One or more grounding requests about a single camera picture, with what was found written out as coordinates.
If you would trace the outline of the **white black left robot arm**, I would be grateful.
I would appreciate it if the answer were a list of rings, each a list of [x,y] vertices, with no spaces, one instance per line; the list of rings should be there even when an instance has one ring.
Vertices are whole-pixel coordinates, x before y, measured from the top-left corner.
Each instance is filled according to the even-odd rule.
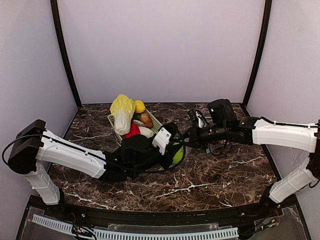
[[[63,190],[57,187],[44,169],[43,162],[58,164],[82,172],[105,183],[124,182],[139,174],[156,174],[152,167],[168,171],[180,145],[173,143],[165,127],[151,138],[137,134],[124,138],[113,152],[93,150],[63,138],[46,129],[37,119],[19,132],[4,152],[3,162],[15,173],[23,175],[47,206],[64,202]]]

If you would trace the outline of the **yellow lemon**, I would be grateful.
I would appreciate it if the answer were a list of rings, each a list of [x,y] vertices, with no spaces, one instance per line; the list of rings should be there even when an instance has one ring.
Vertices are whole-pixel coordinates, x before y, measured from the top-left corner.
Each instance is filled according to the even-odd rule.
[[[142,100],[135,100],[134,105],[135,105],[135,113],[142,114],[143,112],[145,112],[146,106]]]

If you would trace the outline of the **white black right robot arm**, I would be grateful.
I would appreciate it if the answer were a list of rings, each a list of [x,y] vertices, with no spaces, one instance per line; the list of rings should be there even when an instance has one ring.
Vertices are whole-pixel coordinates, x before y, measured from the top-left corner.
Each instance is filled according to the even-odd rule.
[[[217,141],[230,141],[243,145],[273,145],[299,149],[309,156],[286,177],[269,186],[261,200],[279,204],[290,195],[312,183],[320,181],[320,124],[287,123],[261,117],[244,117],[241,120],[228,99],[218,99],[207,105],[212,124],[198,110],[188,115],[192,126],[183,134],[188,146],[208,149]]]

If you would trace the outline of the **white garlic bulb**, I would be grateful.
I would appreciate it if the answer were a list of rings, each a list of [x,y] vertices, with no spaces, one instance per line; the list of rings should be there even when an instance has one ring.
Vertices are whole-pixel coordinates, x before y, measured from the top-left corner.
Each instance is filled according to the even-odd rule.
[[[141,121],[134,119],[132,123],[138,126],[141,135],[147,138],[151,138],[154,136],[154,132],[150,128],[146,127],[145,124]]]

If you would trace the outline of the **black frame post right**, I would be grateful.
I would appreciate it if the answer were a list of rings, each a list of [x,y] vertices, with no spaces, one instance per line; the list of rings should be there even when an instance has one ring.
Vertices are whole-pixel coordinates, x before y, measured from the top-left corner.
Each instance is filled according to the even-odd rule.
[[[246,87],[246,91],[242,100],[242,105],[244,108],[248,107],[248,104],[255,86],[256,78],[258,75],[258,71],[259,71],[259,67],[260,67],[260,63],[261,63],[261,59],[264,51],[264,46],[267,38],[268,28],[269,28],[272,2],[273,2],[272,0],[264,1],[263,16],[262,16],[259,38],[257,42],[257,48],[256,48],[255,57],[252,64],[252,69],[249,76],[248,84]]]

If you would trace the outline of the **black front rail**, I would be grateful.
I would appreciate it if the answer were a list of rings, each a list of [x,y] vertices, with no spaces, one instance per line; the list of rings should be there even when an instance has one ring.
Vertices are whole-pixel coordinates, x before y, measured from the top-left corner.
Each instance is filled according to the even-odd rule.
[[[74,204],[47,206],[42,200],[37,204],[56,217],[73,220],[86,226],[107,226],[109,224],[147,225],[147,226],[178,226],[209,224],[217,222],[226,225],[252,225],[253,221],[275,216],[274,209],[269,205],[253,203],[240,207],[229,207],[213,210],[186,212],[139,212],[119,211],[102,208],[85,207]]]

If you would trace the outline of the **pale green plastic basket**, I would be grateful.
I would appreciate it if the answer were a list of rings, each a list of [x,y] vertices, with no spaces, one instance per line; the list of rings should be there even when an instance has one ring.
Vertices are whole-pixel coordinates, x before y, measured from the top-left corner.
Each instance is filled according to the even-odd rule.
[[[154,134],[156,134],[159,131],[159,129],[162,127],[163,124],[148,109],[146,109],[143,113],[147,114],[150,117],[150,119],[153,123],[153,127],[151,128],[151,130],[153,131]],[[132,121],[139,120],[140,116],[141,116],[141,113],[134,113],[131,120]],[[107,116],[107,119],[109,120],[111,127],[112,127],[113,131],[115,132],[115,126],[114,126],[115,118],[114,118],[114,116],[112,114],[109,114]],[[124,135],[119,135],[117,133],[115,133],[115,135],[120,142],[125,138]]]

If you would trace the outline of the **black frame post left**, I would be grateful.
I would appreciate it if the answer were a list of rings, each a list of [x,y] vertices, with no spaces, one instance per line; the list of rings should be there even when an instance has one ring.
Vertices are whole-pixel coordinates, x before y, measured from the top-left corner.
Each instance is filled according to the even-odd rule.
[[[69,59],[69,56],[67,53],[67,47],[66,47],[66,43],[65,43],[64,34],[63,34],[63,28],[62,28],[62,22],[61,22],[61,18],[60,18],[58,1],[51,0],[50,7],[51,7],[51,13],[52,13],[52,18],[53,18],[55,34],[56,34],[58,47],[59,47],[59,51],[60,51],[60,56],[62,59],[64,71],[65,71],[65,74],[67,77],[68,85],[71,90],[73,100],[76,104],[76,107],[77,107],[77,109],[80,109],[83,104],[82,104],[80,94],[79,94],[77,86],[76,86],[76,81],[75,81],[73,71],[71,68],[70,59]]]

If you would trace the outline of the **black frame post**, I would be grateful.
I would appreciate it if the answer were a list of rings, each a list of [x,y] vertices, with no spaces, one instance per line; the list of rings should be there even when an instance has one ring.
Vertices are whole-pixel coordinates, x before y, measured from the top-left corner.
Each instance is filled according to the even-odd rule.
[[[65,71],[65,74],[67,77],[68,85],[71,90],[73,100],[76,104],[76,107],[77,107],[77,109],[80,109],[83,104],[82,104],[80,94],[79,94],[77,86],[76,86],[76,81],[75,81],[73,71],[71,68],[70,59],[69,59],[69,56],[67,53],[67,47],[66,47],[66,43],[65,43],[64,34],[63,34],[63,28],[62,28],[62,22],[61,22],[61,18],[60,18],[58,1],[51,0],[50,7],[51,7],[51,13],[52,13],[52,18],[53,18],[55,34],[56,34],[58,47],[59,47],[59,51],[60,51],[60,56],[62,59],[64,71]]]
[[[252,64],[252,69],[249,76],[248,84],[246,87],[246,91],[242,100],[242,105],[244,108],[248,107],[248,104],[255,86],[256,78],[258,75],[258,71],[259,71],[259,67],[260,67],[260,63],[261,63],[261,59],[264,51],[264,46],[267,38],[268,28],[269,28],[272,2],[273,2],[272,0],[264,1],[263,16],[262,16],[259,38],[257,42],[257,48],[256,48],[255,57]]]

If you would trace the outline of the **brown potato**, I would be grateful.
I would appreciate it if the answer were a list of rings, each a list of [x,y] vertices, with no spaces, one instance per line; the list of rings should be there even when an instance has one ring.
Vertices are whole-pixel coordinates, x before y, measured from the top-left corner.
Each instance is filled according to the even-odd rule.
[[[139,120],[149,129],[153,128],[153,121],[147,113],[142,113]]]

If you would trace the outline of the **red bell pepper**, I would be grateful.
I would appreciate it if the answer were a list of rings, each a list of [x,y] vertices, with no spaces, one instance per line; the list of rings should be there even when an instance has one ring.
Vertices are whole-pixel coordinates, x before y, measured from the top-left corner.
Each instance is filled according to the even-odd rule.
[[[129,132],[125,135],[125,138],[129,139],[132,136],[140,135],[140,134],[141,134],[141,131],[139,129],[139,126],[136,125],[135,123],[132,123],[130,126]]]

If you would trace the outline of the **yellow napa cabbage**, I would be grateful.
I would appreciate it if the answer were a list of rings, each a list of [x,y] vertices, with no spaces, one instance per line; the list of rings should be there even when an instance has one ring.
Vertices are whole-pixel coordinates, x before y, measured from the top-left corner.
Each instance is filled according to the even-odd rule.
[[[112,102],[110,113],[114,117],[114,130],[118,135],[123,136],[130,132],[135,109],[135,102],[124,94],[119,94]]]

